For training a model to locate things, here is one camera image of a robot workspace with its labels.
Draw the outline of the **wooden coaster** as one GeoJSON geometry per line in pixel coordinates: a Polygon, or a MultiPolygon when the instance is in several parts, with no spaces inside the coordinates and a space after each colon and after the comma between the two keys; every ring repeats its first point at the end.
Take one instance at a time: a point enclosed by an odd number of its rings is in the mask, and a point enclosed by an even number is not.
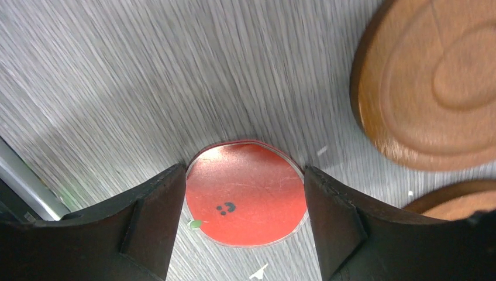
{"type": "Polygon", "coordinates": [[[495,180],[464,181],[432,191],[404,207],[440,220],[460,220],[478,211],[495,210],[495,180]]]}
{"type": "Polygon", "coordinates": [[[355,118],[388,159],[418,170],[495,160],[495,2],[384,1],[350,76],[355,118]]]}

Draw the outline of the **red coaster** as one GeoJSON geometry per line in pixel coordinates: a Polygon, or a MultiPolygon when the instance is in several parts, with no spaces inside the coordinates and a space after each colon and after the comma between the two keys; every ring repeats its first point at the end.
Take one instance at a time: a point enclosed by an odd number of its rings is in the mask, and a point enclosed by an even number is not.
{"type": "Polygon", "coordinates": [[[207,147],[190,162],[185,206],[202,234],[232,248],[281,242],[307,219],[302,169],[266,143],[207,147]]]}

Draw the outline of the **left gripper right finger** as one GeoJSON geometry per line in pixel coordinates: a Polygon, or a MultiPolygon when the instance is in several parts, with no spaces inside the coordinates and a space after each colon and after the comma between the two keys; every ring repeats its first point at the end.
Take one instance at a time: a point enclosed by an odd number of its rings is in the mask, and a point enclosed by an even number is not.
{"type": "Polygon", "coordinates": [[[456,221],[403,210],[320,169],[304,172],[323,280],[494,280],[495,212],[456,221]]]}

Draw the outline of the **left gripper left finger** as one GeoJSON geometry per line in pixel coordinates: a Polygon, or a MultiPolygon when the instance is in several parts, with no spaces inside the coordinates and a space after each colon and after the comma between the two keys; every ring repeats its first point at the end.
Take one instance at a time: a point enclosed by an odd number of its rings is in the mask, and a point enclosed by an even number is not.
{"type": "Polygon", "coordinates": [[[165,280],[185,167],[58,221],[1,221],[2,280],[165,280]]]}

